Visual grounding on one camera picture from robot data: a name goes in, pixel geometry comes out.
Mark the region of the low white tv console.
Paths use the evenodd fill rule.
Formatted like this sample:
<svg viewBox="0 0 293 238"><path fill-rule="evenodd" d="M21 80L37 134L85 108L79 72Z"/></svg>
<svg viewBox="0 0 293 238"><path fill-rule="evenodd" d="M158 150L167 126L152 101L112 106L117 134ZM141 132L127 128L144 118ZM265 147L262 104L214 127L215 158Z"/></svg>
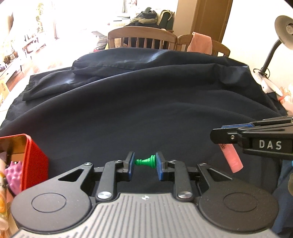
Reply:
<svg viewBox="0 0 293 238"><path fill-rule="evenodd" d="M6 84L9 91L25 76L33 58L46 46L44 33L24 35L19 41L11 42L11 53L5 53L1 71L1 80Z"/></svg>

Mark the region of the pile of dark clothes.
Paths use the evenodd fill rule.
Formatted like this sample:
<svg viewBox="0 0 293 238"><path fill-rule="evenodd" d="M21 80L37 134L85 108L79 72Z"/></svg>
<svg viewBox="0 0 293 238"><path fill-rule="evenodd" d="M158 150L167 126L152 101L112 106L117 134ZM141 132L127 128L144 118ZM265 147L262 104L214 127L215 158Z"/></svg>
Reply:
<svg viewBox="0 0 293 238"><path fill-rule="evenodd" d="M160 14L157 14L152 8L146 8L135 16L126 26L152 27L172 31L173 23L174 13L172 11L163 10Z"/></svg>

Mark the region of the dark navy table cloth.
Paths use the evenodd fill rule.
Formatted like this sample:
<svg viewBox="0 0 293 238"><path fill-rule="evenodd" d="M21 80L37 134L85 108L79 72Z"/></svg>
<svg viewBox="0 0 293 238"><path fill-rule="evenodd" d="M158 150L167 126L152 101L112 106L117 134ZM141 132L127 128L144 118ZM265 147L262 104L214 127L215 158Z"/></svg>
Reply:
<svg viewBox="0 0 293 238"><path fill-rule="evenodd" d="M133 150L228 171L209 134L221 125L285 115L248 66L199 53L117 48L30 78L1 135L26 133L53 177L83 162L101 166Z"/></svg>

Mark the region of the purple spiky sheep toy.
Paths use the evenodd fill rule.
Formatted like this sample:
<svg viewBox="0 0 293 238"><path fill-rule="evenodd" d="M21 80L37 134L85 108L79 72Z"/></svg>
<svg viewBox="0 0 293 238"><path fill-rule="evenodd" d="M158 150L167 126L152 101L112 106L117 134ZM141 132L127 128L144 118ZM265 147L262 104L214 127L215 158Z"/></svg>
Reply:
<svg viewBox="0 0 293 238"><path fill-rule="evenodd" d="M13 162L4 171L8 187L14 196L21 192L22 161Z"/></svg>

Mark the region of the green chess pawn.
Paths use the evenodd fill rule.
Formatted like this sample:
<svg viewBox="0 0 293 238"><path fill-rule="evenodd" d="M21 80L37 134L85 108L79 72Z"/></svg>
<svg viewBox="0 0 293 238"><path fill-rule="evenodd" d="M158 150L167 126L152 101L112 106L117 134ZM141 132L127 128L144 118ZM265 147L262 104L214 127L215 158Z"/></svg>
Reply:
<svg viewBox="0 0 293 238"><path fill-rule="evenodd" d="M156 155L151 155L147 159L136 159L135 160L135 165L137 166L148 166L153 169L156 168Z"/></svg>

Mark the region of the grey desk lamp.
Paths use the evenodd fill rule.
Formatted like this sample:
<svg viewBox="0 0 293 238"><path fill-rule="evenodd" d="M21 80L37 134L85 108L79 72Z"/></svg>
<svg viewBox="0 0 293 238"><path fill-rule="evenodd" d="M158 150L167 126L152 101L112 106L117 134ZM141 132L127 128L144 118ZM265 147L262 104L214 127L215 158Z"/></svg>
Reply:
<svg viewBox="0 0 293 238"><path fill-rule="evenodd" d="M292 18L280 15L275 19L277 41L270 49L260 69L253 69L253 76L266 93L282 96L280 87L292 83Z"/></svg>

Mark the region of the orange white snack bag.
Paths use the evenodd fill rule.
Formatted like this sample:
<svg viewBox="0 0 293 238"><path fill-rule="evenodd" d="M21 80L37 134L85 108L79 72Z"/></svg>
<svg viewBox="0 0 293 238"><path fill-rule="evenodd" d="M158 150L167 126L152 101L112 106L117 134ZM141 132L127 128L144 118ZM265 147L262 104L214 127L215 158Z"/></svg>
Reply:
<svg viewBox="0 0 293 238"><path fill-rule="evenodd" d="M278 98L279 102L289 114L292 114L293 84L290 83L287 87L280 87L280 91L282 92L282 96Z"/></svg>

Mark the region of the pink towel on chair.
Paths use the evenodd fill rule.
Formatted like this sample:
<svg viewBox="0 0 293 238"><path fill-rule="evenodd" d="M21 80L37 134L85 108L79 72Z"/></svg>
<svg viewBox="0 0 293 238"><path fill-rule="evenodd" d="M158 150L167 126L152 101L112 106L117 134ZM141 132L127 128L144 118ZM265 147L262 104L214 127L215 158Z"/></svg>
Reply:
<svg viewBox="0 0 293 238"><path fill-rule="evenodd" d="M213 43L210 36L197 32L193 32L192 36L192 40L187 47L187 52L204 53L206 55L212 54Z"/></svg>

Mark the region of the wooden chair at right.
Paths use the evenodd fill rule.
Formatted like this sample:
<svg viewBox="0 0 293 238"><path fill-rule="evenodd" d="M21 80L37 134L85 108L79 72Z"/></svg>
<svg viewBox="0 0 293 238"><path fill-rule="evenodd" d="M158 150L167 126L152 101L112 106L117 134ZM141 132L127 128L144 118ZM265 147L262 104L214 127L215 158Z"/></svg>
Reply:
<svg viewBox="0 0 293 238"><path fill-rule="evenodd" d="M228 47L213 40L210 36L197 32L178 36L175 50L181 52L183 51L183 46L185 46L184 52L204 53L214 56L217 56L218 53L222 53L225 57L230 56L230 49Z"/></svg>

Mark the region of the wooden chair with slats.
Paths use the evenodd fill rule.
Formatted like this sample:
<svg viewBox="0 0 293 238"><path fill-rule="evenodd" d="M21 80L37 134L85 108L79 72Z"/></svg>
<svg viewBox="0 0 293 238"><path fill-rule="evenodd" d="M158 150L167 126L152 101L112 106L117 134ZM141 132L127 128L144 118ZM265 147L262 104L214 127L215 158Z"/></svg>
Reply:
<svg viewBox="0 0 293 238"><path fill-rule="evenodd" d="M108 48L150 48L175 50L177 36L164 29L127 26L108 33Z"/></svg>

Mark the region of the red metal tin box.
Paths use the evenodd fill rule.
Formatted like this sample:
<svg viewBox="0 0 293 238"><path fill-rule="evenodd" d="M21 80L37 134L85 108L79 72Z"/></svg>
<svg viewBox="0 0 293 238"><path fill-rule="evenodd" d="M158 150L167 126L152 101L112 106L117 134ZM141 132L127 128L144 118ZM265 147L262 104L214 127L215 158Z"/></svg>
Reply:
<svg viewBox="0 0 293 238"><path fill-rule="evenodd" d="M1 159L5 169L22 161L21 192L48 179L49 159L27 134L1 137Z"/></svg>

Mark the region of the pink tube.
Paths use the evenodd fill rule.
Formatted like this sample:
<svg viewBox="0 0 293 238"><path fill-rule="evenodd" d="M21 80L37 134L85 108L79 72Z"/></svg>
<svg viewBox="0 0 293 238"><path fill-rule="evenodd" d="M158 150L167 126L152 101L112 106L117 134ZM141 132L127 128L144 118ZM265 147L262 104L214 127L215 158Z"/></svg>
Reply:
<svg viewBox="0 0 293 238"><path fill-rule="evenodd" d="M233 173L243 169L242 161L232 144L219 144L219 147Z"/></svg>

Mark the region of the white yellow cylindrical bottle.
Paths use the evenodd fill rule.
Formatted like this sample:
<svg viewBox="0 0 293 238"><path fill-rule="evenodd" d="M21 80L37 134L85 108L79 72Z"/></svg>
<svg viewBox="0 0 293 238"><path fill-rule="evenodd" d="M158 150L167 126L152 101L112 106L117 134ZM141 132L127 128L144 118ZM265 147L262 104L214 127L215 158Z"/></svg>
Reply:
<svg viewBox="0 0 293 238"><path fill-rule="evenodd" d="M1 197L0 197L1 230L8 229L6 182L5 182L4 170L5 170L5 162L1 159Z"/></svg>

